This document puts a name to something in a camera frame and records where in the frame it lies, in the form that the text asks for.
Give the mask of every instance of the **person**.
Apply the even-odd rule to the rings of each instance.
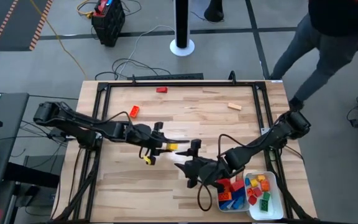
[[[270,79],[282,79],[299,58],[314,48],[319,50],[316,70],[290,100],[292,110],[301,110],[305,100],[352,61],[358,51],[358,0],[309,0],[309,13],[298,24]]]

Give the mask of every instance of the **wooden tabletop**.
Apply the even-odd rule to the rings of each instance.
[[[91,116],[98,82],[83,83],[77,111]],[[283,83],[266,82],[268,98],[276,119],[289,110]],[[130,112],[133,105],[140,106],[140,112],[134,124],[144,123],[153,127],[157,121],[163,121],[162,131],[170,139],[202,140],[200,156],[217,156],[218,136],[228,134],[246,144],[260,136],[252,89],[239,87],[168,87],[168,93],[156,93],[156,87],[118,87],[113,88],[108,116],[121,111]],[[229,109],[228,103],[242,106],[241,111]],[[296,141],[288,144],[298,152]],[[190,144],[179,145],[179,151],[188,149]],[[229,139],[223,139],[222,150],[235,147]],[[73,169],[78,153],[78,143],[68,144],[62,170],[62,188],[56,215],[59,215],[69,201]],[[203,212],[197,205],[198,186],[186,187],[184,174],[173,165],[184,163],[190,157],[174,153],[162,154],[155,166],[148,166],[138,158],[139,147],[118,144],[104,140],[98,181],[93,202],[92,222],[246,222],[252,221],[246,213],[223,213],[218,210],[216,195],[214,205]],[[74,190],[80,179],[83,154],[75,171]],[[283,168],[288,189],[312,217],[316,217],[313,199],[302,160],[283,150]],[[262,152],[255,155],[246,165],[245,172],[265,170]],[[81,215],[85,214],[86,198],[81,206]],[[201,191],[201,203],[208,206],[207,192]]]

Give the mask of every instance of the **black metal frame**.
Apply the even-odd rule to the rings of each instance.
[[[132,82],[117,82],[117,83],[108,83],[108,82],[102,82],[102,83],[98,83],[98,88],[97,88],[97,92],[96,92],[96,98],[95,98],[95,102],[94,102],[94,108],[93,108],[93,114],[92,117],[96,118],[98,115],[98,110],[99,110],[99,106],[100,106],[100,102],[101,102],[101,96],[102,96],[102,92],[106,92],[105,97],[104,97],[104,105],[103,105],[103,110],[102,110],[102,120],[106,119],[107,113],[108,113],[108,108],[109,108],[109,100],[110,100],[110,95],[111,95],[111,90],[114,87],[147,87],[147,86],[249,86],[252,88],[252,92],[254,95],[254,101],[255,101],[255,108],[256,108],[256,114],[257,114],[257,119],[258,119],[258,123],[259,123],[259,128],[262,131],[262,128],[264,128],[264,121],[263,121],[263,117],[262,117],[262,110],[260,108],[260,103],[259,103],[259,96],[258,96],[258,90],[260,90],[262,92],[262,96],[264,99],[264,105],[265,105],[265,109],[266,109],[266,115],[267,115],[267,120],[268,120],[268,125],[271,127],[273,125],[273,118],[272,118],[272,112],[270,110],[270,104],[269,104],[269,98],[267,96],[267,89],[266,89],[266,84],[265,82],[240,82],[236,80],[236,75],[234,72],[230,73],[229,76],[229,80],[230,81],[221,81],[221,82],[213,82],[213,81],[195,81],[195,82],[175,82],[175,81],[170,81],[170,82],[148,82],[148,81],[140,81],[137,82],[136,79],[134,78]],[[275,153],[275,161],[277,162],[277,170],[278,170],[278,174],[281,177],[280,179],[282,180],[283,184],[285,186],[287,186],[286,181],[285,181],[285,175],[284,175],[284,170],[283,170],[283,166],[282,166],[282,161],[281,158],[279,156],[279,153],[277,150],[274,151]],[[97,162],[97,167],[99,166],[99,159],[100,159],[100,154],[101,154],[101,147],[99,149],[96,149],[95,152],[95,157],[94,157],[94,162]],[[269,156],[269,152],[265,151],[264,152],[264,156],[265,156],[265,163],[266,163],[266,167],[267,170],[271,170],[273,169],[272,166],[272,160],[270,159]],[[81,170],[81,175],[80,175],[80,183],[79,186],[82,186],[86,175],[87,175],[87,171],[88,171],[88,167],[89,167],[89,163],[90,163],[90,159],[91,159],[91,152],[90,151],[86,151],[85,152],[85,156],[84,156],[84,160],[83,160],[83,166],[82,166],[82,170]],[[86,211],[85,211],[85,220],[90,220],[91,218],[91,211],[92,211],[92,207],[93,207],[93,199],[94,199],[94,190],[96,187],[96,176],[97,176],[97,171],[96,170],[96,174],[95,174],[95,178],[93,179],[93,181],[90,183],[89,186],[89,195],[88,195],[88,202],[86,204]],[[73,220],[78,220],[79,219],[79,214],[80,214],[80,207],[81,207],[81,201],[80,200],[78,202],[78,204],[76,205],[75,209],[74,209],[74,214],[73,214]],[[292,214],[292,209],[289,205],[289,203],[287,202],[286,199],[284,199],[284,204],[285,204],[285,210],[287,213],[287,218],[293,218],[293,214]]]

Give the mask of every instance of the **gray pants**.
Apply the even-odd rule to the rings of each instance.
[[[290,46],[278,60],[270,79],[279,80],[304,54],[317,48],[320,59],[316,70],[302,84],[295,96],[305,101],[319,90],[343,66],[350,63],[358,51],[358,34],[346,37],[329,37],[318,32],[307,14],[296,28]]]

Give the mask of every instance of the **gray floor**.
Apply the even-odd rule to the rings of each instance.
[[[169,0],[139,0],[142,10],[127,18],[125,32],[142,32],[156,25],[173,26],[173,4]],[[54,1],[48,19],[59,34],[89,34],[90,21],[79,17],[75,6],[80,0]],[[193,11],[203,16],[207,0],[193,0]],[[307,0],[252,0],[258,27],[294,27],[307,11]],[[131,10],[137,5],[128,3]],[[247,6],[243,0],[224,0],[225,22],[210,24],[191,17],[192,29],[250,28]],[[42,35],[52,35],[44,27]],[[268,69],[271,71],[288,46],[293,32],[265,32],[260,34]],[[191,38],[195,52],[186,58],[173,56],[169,43],[173,36],[143,37],[133,59],[151,67],[162,67],[172,73],[204,73],[206,79],[226,79],[235,70],[241,79],[263,79],[252,33],[197,34]],[[93,79],[98,72],[110,70],[117,58],[128,57],[135,37],[122,37],[115,48],[105,48],[93,39],[65,40],[65,47],[77,58]],[[291,97],[299,85],[315,68],[318,52],[305,55],[284,78]],[[146,70],[127,66],[126,75],[150,75]],[[31,94],[78,97],[84,77],[71,58],[64,54],[55,40],[41,40],[33,52],[0,52],[0,91],[26,91]],[[358,223],[358,129],[346,121],[347,112],[356,105],[358,96],[358,54],[354,61],[317,94],[303,110],[313,125],[311,132],[300,140],[305,157],[311,191],[320,219]],[[40,102],[31,98],[24,119],[30,121]],[[75,101],[67,101],[75,106]],[[57,145],[48,139],[18,139],[14,155],[52,155]],[[12,158],[22,163],[24,155]],[[39,214],[50,208],[31,210]],[[45,217],[26,215],[19,210],[16,223],[31,223]]]

